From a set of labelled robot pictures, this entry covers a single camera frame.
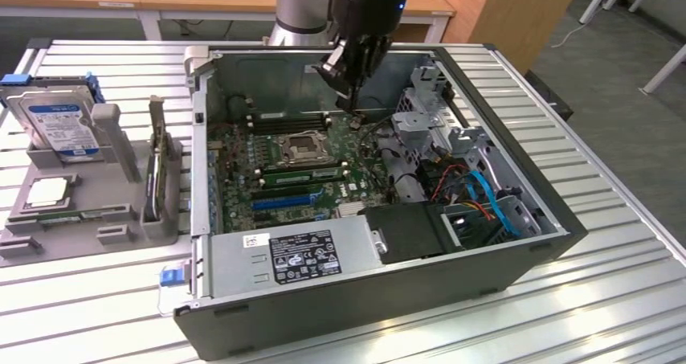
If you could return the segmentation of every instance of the blue hard drive label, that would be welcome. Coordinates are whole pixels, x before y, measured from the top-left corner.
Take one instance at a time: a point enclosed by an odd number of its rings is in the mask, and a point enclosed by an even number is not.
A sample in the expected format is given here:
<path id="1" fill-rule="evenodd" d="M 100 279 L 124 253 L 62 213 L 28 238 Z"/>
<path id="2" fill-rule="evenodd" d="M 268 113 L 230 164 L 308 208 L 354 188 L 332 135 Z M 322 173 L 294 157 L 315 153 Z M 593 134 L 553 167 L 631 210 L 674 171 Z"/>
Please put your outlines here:
<path id="1" fill-rule="evenodd" d="M 98 152 L 98 140 L 76 104 L 32 105 L 30 111 L 35 127 L 55 151 L 76 157 Z"/>

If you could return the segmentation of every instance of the wooden cabinet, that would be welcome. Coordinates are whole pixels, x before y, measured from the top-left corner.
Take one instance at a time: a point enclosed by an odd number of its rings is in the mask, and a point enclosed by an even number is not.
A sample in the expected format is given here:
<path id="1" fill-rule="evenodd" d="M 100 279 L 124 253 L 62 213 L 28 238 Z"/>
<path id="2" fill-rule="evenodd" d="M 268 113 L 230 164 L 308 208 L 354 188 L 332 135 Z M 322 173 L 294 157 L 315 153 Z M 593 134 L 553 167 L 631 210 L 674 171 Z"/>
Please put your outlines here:
<path id="1" fill-rule="evenodd" d="M 525 73 L 571 0 L 447 0 L 455 8 L 445 43 L 493 43 Z"/>

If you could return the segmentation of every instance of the blue tab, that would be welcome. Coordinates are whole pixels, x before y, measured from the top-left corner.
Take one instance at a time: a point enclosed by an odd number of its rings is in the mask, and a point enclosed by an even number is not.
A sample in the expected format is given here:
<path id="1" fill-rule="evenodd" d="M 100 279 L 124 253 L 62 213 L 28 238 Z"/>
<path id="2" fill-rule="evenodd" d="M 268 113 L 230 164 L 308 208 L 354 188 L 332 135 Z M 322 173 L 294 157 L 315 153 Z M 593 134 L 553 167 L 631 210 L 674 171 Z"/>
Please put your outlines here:
<path id="1" fill-rule="evenodd" d="M 183 266 L 164 269 L 160 274 L 160 286 L 170 287 L 184 284 Z"/>
<path id="2" fill-rule="evenodd" d="M 103 97 L 103 93 L 100 91 L 100 83 L 98 82 L 98 76 L 95 76 L 90 72 L 86 72 L 86 82 L 88 83 L 88 88 L 91 94 L 94 95 L 95 102 L 106 103 L 106 98 Z"/>
<path id="3" fill-rule="evenodd" d="M 0 80 L 1 85 L 28 85 L 31 82 L 31 75 L 22 75 L 9 73 Z"/>

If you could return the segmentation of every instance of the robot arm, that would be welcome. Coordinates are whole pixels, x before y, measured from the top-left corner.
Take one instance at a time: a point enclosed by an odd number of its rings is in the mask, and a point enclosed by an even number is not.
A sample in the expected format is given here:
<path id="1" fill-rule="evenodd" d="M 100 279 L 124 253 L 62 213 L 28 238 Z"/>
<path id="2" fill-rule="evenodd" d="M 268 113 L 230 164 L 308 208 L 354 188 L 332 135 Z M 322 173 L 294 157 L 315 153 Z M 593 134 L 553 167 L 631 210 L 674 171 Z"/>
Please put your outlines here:
<path id="1" fill-rule="evenodd" d="M 390 34 L 401 24 L 405 7 L 406 0 L 331 0 L 335 48 L 316 69 L 339 94 L 336 106 L 350 113 L 356 109 L 359 90 L 390 49 Z"/>
<path id="2" fill-rule="evenodd" d="M 324 45 L 327 16 L 334 20 L 334 52 L 316 69 L 339 94 L 336 106 L 350 113 L 389 51 L 405 7 L 406 0 L 278 0 L 271 45 Z"/>

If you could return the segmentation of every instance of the red cable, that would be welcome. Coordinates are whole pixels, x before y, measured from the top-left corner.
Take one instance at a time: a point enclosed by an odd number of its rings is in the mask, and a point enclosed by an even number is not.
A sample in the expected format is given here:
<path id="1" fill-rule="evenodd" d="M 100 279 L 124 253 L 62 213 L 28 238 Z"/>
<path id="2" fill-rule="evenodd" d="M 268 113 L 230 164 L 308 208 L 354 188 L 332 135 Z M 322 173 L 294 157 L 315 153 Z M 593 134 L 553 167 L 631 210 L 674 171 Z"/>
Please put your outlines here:
<path id="1" fill-rule="evenodd" d="M 483 215 L 486 216 L 486 219 L 490 221 L 493 219 L 493 215 L 491 213 L 489 213 L 486 211 L 486 209 L 483 208 L 482 204 L 477 201 L 463 201 L 463 202 L 469 202 L 471 203 L 474 206 L 477 206 L 479 208 L 479 210 L 482 211 Z"/>
<path id="2" fill-rule="evenodd" d="M 446 180 L 446 177 L 449 176 L 449 171 L 451 171 L 458 165 L 450 165 L 446 171 L 443 172 L 443 175 L 441 176 L 441 180 L 438 181 L 437 190 L 433 192 L 431 200 L 437 198 L 438 192 L 441 191 L 441 186 L 443 185 L 443 181 Z"/>

